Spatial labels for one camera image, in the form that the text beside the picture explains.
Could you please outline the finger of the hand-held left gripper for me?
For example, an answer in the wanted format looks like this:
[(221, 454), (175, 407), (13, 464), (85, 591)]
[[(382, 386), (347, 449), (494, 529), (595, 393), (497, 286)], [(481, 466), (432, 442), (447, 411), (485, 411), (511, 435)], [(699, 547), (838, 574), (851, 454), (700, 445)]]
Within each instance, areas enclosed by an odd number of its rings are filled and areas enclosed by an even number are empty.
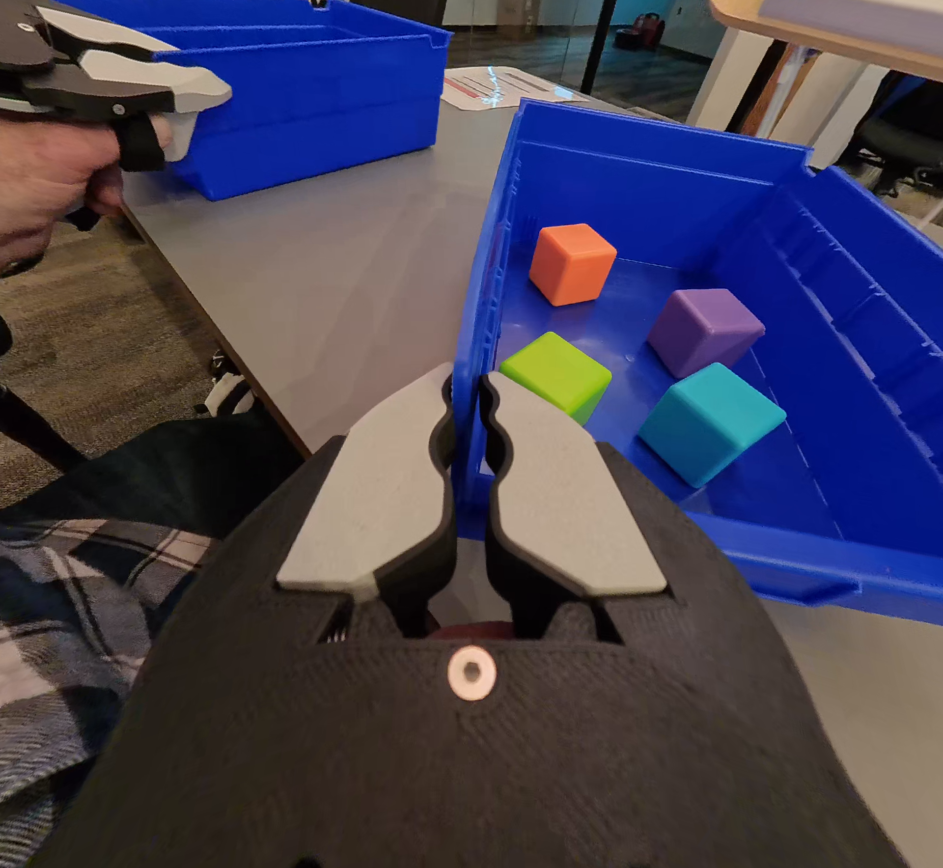
[(100, 49), (89, 49), (79, 66), (95, 81), (149, 85), (169, 90), (177, 114), (202, 112), (228, 102), (229, 84), (203, 67), (188, 67), (167, 61), (140, 61)]
[(152, 63), (157, 54), (179, 51), (178, 47), (163, 40), (93, 14), (59, 10), (42, 4), (34, 6), (34, 10), (41, 19), (38, 31), (48, 50), (40, 65), (56, 62), (79, 64), (90, 52)]

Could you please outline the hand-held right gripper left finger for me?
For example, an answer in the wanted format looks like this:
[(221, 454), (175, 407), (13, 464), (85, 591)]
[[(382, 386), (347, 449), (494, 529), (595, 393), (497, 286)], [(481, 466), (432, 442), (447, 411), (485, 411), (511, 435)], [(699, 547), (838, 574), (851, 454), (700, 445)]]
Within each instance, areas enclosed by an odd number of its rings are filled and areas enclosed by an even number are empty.
[(351, 427), (277, 572), (286, 591), (382, 602), (405, 634), (453, 579), (453, 366), (439, 364)]

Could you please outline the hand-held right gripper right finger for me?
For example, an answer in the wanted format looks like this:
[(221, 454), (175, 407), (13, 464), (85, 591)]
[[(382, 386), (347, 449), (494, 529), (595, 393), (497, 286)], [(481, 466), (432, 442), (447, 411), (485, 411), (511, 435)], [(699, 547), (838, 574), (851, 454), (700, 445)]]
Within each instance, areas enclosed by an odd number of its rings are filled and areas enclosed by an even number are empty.
[(570, 603), (651, 597), (668, 583), (594, 438), (500, 372), (479, 379), (493, 481), (489, 582), (517, 637), (539, 639)]

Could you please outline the blue plastic bin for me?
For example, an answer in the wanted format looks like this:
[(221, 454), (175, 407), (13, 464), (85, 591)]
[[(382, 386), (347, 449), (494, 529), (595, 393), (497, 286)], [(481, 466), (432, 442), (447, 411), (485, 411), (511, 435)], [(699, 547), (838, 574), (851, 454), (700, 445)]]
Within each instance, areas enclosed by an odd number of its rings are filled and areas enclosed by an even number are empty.
[(164, 41), (230, 85), (177, 178), (218, 201), (436, 142), (451, 33), (344, 0), (54, 0)]
[[(606, 366), (587, 424), (681, 506), (760, 596), (941, 624), (941, 249), (809, 147), (525, 100), (476, 249), (454, 361), (460, 536), (493, 481), (477, 382), (555, 332)], [(539, 231), (618, 255), (600, 296), (529, 281)], [(735, 372), (786, 420), (701, 489), (637, 438), (670, 386), (646, 343), (669, 294), (718, 287), (765, 325)]]

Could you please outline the grey desk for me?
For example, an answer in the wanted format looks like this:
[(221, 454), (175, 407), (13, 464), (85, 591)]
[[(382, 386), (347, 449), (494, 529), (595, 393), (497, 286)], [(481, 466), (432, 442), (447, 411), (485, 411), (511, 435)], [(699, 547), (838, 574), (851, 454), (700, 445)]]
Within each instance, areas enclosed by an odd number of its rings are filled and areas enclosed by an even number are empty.
[[(436, 144), (211, 202), (127, 175), (126, 212), (304, 454), (454, 358), (513, 109)], [(941, 866), (941, 626), (764, 600), (849, 776), (910, 866)]]

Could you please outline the person's left hand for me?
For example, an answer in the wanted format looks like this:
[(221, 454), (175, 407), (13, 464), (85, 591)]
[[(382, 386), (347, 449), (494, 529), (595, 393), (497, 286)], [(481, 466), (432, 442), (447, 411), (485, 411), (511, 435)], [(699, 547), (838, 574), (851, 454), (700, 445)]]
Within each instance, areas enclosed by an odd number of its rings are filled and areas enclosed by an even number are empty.
[(120, 145), (107, 125), (1, 116), (1, 269), (47, 249), (55, 224), (75, 208), (120, 214)]

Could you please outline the teal cube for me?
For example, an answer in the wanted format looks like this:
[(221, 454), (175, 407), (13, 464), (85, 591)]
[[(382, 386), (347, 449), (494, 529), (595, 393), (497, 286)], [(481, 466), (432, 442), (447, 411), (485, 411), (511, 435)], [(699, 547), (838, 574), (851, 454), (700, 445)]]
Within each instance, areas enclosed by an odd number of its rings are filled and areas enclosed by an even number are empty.
[(700, 489), (785, 420), (778, 404), (713, 363), (670, 386), (638, 438), (687, 485)]

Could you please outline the black and white shoe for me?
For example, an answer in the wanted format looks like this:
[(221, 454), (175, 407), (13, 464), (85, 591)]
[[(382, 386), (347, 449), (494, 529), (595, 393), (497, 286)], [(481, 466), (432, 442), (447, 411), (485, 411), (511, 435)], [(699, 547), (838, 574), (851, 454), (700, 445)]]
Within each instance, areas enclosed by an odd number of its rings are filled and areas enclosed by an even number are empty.
[(198, 416), (213, 418), (241, 415), (250, 412), (255, 394), (239, 368), (221, 348), (208, 364), (213, 385), (206, 399), (194, 406)]

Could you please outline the black pants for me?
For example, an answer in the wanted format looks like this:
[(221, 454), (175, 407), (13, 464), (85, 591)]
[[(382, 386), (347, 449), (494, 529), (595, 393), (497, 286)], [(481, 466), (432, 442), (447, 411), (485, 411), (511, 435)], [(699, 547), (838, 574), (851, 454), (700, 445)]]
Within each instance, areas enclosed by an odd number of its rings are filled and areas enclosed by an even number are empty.
[(221, 541), (305, 457), (263, 411), (159, 424), (2, 509), (2, 525), (113, 520)]

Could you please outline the purple cube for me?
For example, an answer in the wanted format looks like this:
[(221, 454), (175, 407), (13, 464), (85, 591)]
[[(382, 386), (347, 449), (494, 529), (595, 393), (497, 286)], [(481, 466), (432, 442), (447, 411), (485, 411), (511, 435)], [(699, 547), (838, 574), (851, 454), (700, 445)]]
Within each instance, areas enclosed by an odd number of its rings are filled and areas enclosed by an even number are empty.
[(679, 289), (668, 297), (646, 340), (667, 370), (685, 379), (712, 364), (732, 368), (765, 332), (729, 290)]

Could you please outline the orange cube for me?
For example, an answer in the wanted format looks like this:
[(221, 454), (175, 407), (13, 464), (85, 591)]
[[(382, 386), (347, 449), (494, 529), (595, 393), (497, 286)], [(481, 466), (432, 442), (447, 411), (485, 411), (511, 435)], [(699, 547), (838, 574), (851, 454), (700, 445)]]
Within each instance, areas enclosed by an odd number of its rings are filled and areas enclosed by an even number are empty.
[(554, 307), (593, 301), (617, 255), (590, 225), (548, 225), (539, 231), (528, 278)]

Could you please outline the printed paper sheet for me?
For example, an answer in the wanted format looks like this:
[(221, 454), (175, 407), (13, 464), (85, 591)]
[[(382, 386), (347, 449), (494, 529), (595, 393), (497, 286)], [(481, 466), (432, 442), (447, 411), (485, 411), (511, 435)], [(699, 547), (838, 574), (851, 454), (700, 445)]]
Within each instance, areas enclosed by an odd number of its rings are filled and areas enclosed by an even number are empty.
[(515, 67), (483, 65), (446, 69), (442, 101), (462, 111), (518, 109), (525, 99), (577, 104), (587, 97)]

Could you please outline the plaid shirt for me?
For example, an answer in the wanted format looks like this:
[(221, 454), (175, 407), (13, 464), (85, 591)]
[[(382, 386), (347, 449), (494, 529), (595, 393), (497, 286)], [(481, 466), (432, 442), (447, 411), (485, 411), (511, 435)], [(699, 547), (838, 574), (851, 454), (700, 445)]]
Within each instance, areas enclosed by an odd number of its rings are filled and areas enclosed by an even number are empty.
[(216, 541), (114, 519), (1, 531), (1, 865), (27, 866)]

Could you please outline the black office chair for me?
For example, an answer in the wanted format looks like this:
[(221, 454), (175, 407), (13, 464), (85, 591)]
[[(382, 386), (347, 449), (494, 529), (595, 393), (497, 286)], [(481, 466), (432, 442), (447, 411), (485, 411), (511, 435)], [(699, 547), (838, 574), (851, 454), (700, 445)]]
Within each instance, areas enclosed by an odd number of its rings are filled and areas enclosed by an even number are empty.
[(869, 188), (878, 197), (897, 196), (904, 182), (941, 192), (942, 83), (888, 72), (836, 164), (878, 170)]

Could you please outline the white paper holder ledge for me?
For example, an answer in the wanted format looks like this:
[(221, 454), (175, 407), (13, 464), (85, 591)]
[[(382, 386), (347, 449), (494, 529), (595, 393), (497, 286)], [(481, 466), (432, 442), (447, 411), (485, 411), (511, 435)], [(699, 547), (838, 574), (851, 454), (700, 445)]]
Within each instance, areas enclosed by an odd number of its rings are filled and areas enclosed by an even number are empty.
[(942, 52), (942, 0), (763, 0), (759, 13), (928, 55)]

